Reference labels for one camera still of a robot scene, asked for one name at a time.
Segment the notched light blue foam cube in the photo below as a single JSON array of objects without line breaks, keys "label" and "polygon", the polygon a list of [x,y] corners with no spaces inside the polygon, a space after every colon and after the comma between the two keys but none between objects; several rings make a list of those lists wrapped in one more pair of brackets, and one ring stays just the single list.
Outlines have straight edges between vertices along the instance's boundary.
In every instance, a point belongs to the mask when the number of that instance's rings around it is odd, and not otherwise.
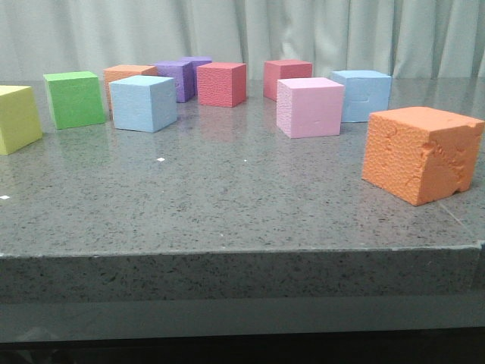
[{"label": "notched light blue foam cube", "polygon": [[342,122],[367,122],[375,111],[388,109],[393,78],[378,71],[333,71],[330,79],[344,85]]}]

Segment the pink foam cube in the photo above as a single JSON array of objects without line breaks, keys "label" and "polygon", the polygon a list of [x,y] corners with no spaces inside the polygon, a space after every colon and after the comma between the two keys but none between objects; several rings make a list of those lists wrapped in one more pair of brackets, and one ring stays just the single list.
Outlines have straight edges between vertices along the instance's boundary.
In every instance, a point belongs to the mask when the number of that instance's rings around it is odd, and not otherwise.
[{"label": "pink foam cube", "polygon": [[277,127],[289,138],[340,134],[344,85],[325,77],[277,81]]}]

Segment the textured red foam cube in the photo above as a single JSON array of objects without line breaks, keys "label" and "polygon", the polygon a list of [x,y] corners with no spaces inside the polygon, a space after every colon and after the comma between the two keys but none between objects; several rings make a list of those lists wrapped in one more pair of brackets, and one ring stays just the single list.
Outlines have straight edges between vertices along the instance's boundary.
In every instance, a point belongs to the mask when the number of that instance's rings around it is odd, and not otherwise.
[{"label": "textured red foam cube", "polygon": [[235,107],[247,98],[245,63],[212,62],[197,67],[200,105]]}]

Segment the smooth red foam cube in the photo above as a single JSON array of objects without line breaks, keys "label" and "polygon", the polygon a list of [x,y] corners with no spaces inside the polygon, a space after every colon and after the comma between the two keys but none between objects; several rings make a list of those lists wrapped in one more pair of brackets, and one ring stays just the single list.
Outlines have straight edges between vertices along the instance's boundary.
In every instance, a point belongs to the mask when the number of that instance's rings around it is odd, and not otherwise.
[{"label": "smooth red foam cube", "polygon": [[263,97],[276,101],[277,81],[312,77],[313,64],[296,59],[266,61],[263,71]]}]

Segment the front purple foam cube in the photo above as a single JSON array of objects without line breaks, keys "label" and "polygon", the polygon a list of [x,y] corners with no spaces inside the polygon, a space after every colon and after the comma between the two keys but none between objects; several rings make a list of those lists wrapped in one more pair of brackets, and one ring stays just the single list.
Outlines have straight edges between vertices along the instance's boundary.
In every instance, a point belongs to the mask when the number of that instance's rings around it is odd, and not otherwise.
[{"label": "front purple foam cube", "polygon": [[174,78],[178,103],[185,103],[195,95],[194,73],[191,62],[158,61],[152,65],[157,68],[159,76]]}]

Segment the purple foam cube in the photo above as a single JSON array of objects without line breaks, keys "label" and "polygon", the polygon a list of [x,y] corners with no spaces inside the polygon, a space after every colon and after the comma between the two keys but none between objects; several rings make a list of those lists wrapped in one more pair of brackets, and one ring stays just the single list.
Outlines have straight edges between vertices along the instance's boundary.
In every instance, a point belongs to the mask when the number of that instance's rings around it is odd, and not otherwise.
[{"label": "purple foam cube", "polygon": [[193,72],[193,79],[194,79],[194,93],[195,95],[198,94],[198,67],[209,64],[213,62],[212,57],[210,56],[186,56],[180,58],[180,61],[190,62],[192,65],[192,72]]},{"label": "purple foam cube", "polygon": [[191,62],[158,61],[152,65],[157,68],[159,76],[174,78],[178,103],[185,103],[195,95],[194,73]]}]

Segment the rear purple foam cube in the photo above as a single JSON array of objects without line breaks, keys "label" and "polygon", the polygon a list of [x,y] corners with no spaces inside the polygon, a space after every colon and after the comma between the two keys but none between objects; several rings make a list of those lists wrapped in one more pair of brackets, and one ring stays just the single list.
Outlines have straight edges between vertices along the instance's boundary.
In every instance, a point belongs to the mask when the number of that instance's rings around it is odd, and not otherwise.
[{"label": "rear purple foam cube", "polygon": [[195,95],[198,94],[198,67],[209,64],[213,62],[212,57],[210,56],[186,56],[180,58],[180,61],[190,62],[192,65],[192,72],[193,72],[193,79],[194,79],[194,93]]}]

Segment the small orange foam cube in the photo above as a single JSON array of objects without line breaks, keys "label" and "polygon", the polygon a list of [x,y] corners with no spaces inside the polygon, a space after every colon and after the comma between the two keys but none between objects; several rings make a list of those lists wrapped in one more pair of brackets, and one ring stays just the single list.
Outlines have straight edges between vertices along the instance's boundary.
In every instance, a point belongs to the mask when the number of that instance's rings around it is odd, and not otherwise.
[{"label": "small orange foam cube", "polygon": [[143,76],[157,76],[158,71],[155,66],[150,65],[135,65],[135,64],[119,64],[112,67],[108,67],[103,70],[104,75],[104,88],[108,101],[108,110],[112,111],[111,105],[111,91],[109,84],[116,80],[121,80],[127,77],[136,75]]}]

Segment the large chipped orange foam cube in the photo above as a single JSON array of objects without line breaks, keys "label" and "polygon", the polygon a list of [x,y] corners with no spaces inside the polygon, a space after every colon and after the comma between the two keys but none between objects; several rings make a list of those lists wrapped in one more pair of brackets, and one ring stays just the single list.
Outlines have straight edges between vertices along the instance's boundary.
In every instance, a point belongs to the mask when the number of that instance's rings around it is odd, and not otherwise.
[{"label": "large chipped orange foam cube", "polygon": [[471,186],[482,120],[428,107],[371,113],[362,177],[413,206]]}]

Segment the green foam cube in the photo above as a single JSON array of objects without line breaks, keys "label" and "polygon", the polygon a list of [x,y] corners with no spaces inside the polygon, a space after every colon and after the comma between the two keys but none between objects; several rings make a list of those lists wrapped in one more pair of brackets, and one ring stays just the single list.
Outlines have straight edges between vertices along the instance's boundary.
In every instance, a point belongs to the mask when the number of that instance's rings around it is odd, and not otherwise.
[{"label": "green foam cube", "polygon": [[105,122],[99,78],[91,71],[44,74],[51,118],[58,130]]}]

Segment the grey-white curtain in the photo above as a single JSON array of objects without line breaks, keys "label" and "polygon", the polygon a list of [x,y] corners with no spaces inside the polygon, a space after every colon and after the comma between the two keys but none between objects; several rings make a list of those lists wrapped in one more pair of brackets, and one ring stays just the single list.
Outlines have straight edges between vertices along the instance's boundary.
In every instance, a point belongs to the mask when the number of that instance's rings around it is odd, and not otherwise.
[{"label": "grey-white curtain", "polygon": [[1,78],[188,55],[310,61],[314,73],[482,77],[482,1],[3,1]]}]

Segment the yellow foam cube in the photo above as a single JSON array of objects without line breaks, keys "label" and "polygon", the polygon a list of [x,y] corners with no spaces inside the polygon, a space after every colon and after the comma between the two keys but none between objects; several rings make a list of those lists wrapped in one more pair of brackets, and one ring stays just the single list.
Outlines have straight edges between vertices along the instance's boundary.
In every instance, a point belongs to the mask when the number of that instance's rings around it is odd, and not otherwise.
[{"label": "yellow foam cube", "polygon": [[10,155],[42,139],[31,86],[1,85],[1,154]]}]

